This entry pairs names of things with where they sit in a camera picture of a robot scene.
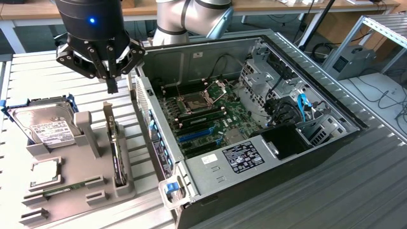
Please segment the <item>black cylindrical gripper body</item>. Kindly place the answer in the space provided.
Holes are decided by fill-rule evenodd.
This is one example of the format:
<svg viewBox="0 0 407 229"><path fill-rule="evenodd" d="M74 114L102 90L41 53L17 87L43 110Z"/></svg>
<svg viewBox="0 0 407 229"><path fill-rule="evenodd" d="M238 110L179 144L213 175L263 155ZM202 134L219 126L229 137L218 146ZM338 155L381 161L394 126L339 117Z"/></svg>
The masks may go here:
<svg viewBox="0 0 407 229"><path fill-rule="evenodd" d="M113 53L117 62L130 62L130 36L125 29L121 0L58 0L57 7L69 33L69 52L91 59L93 46L101 60Z"/></svg>

